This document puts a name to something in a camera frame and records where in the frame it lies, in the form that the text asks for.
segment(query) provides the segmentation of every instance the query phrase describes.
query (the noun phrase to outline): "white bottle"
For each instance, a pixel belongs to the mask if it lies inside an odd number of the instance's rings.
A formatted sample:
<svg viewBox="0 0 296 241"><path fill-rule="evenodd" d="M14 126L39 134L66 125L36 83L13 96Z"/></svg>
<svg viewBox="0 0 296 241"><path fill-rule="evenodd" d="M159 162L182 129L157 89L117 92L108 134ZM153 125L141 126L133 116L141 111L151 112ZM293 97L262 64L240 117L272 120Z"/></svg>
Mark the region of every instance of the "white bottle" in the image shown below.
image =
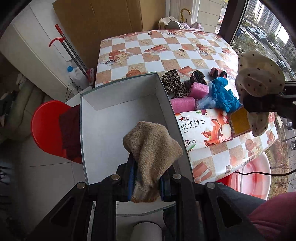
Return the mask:
<svg viewBox="0 0 296 241"><path fill-rule="evenodd" d="M75 83L76 86L80 86L82 89L85 89L89 86L88 79L78 67L73 68L72 66L69 66L67 71L69 72L70 79Z"/></svg>

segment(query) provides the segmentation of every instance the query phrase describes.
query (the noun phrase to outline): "polka dot sock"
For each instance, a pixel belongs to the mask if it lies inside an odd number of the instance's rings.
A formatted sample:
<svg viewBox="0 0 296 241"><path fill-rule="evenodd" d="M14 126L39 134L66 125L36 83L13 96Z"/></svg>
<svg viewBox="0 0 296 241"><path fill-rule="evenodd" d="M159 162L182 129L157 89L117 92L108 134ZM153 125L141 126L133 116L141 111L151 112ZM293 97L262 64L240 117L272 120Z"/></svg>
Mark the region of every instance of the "polka dot sock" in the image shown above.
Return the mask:
<svg viewBox="0 0 296 241"><path fill-rule="evenodd" d="M283 91L285 76L273 60L256 51L251 51L239 55L238 61L239 67L235 87L241 104L248 94L262 97ZM247 117L253 136L260 136L267 130L268 113L247 113Z"/></svg>

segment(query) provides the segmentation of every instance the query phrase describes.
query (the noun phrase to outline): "gold hook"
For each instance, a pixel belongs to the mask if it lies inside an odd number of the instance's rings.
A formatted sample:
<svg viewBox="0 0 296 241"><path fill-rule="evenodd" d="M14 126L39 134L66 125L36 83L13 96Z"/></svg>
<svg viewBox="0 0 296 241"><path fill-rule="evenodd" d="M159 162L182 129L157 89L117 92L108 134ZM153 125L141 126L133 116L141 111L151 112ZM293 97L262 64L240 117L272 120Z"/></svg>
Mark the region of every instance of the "gold hook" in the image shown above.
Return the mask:
<svg viewBox="0 0 296 241"><path fill-rule="evenodd" d="M190 12L189 9L187 9L187 8L182 8L181 11L180 11L180 13L181 13L181 20L180 20L180 22L181 22L181 23L184 23L184 22L185 22L185 18L183 17L183 11L184 11L184 10L186 10L186 11L189 13L189 15L191 15L191 12Z"/></svg>

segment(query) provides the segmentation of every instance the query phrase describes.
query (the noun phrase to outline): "silver bolt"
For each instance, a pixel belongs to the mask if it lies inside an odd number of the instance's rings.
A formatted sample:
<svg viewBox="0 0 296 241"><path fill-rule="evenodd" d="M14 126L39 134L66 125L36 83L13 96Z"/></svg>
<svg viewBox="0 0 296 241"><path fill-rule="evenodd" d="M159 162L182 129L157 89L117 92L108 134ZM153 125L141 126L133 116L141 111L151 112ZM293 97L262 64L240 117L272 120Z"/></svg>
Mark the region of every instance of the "silver bolt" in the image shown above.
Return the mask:
<svg viewBox="0 0 296 241"><path fill-rule="evenodd" d="M214 189L214 188L215 188L215 183L208 182L206 185L207 185L207 187L210 188L210 189Z"/></svg>
<svg viewBox="0 0 296 241"><path fill-rule="evenodd" d="M111 176L111 179L112 180L118 180L120 178L120 176L118 175L118 174L113 174L112 176Z"/></svg>
<svg viewBox="0 0 296 241"><path fill-rule="evenodd" d="M180 180L181 177L182 176L180 174L178 174L178 173L173 174L173 179Z"/></svg>
<svg viewBox="0 0 296 241"><path fill-rule="evenodd" d="M83 188L85 188L85 186L86 186L86 184L84 182L77 183L78 189L83 189Z"/></svg>

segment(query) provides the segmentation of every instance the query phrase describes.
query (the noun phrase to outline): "tablecloth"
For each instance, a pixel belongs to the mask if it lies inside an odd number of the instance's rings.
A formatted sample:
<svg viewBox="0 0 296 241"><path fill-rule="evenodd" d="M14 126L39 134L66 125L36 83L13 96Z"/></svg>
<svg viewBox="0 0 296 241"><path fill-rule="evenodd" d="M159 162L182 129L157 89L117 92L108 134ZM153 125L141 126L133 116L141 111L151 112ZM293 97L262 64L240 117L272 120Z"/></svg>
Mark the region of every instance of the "tablecloth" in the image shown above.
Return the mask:
<svg viewBox="0 0 296 241"><path fill-rule="evenodd" d="M102 40L96 86L134 75L157 72L160 77L176 69L181 81L199 70L206 81L211 68L227 72L228 85L235 88L238 56L219 35L191 30L154 30ZM219 180L238 170L270 147L278 138L274 122L267 131L254 137L251 132L218 145L188 152L195 182Z"/></svg>

